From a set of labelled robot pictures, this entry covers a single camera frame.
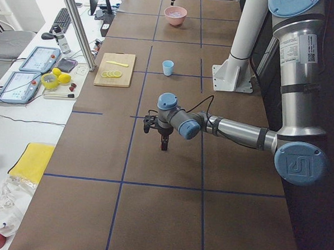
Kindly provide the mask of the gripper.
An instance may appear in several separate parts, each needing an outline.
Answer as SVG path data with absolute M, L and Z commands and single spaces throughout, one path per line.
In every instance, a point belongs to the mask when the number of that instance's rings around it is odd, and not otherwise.
M 159 127 L 157 130 L 161 134 L 161 150 L 167 150 L 168 136 L 173 133 L 173 127 L 171 128 Z

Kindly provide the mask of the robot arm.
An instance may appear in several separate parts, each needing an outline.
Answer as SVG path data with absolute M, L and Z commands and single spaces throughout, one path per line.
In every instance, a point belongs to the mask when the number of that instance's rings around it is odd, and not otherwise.
M 192 139 L 203 131 L 237 144 L 274 154 L 277 173 L 289 183 L 308 186 L 326 176 L 326 132 L 317 124 L 318 44 L 326 25 L 324 0 L 246 0 L 229 57 L 213 66 L 215 91 L 242 92 L 249 86 L 250 57 L 265 16 L 272 15 L 272 34 L 279 42 L 282 127 L 268 128 L 209 114 L 189 113 L 176 95 L 163 93 L 156 115 L 146 116 L 144 130 L 161 134 L 162 149 L 177 131 Z

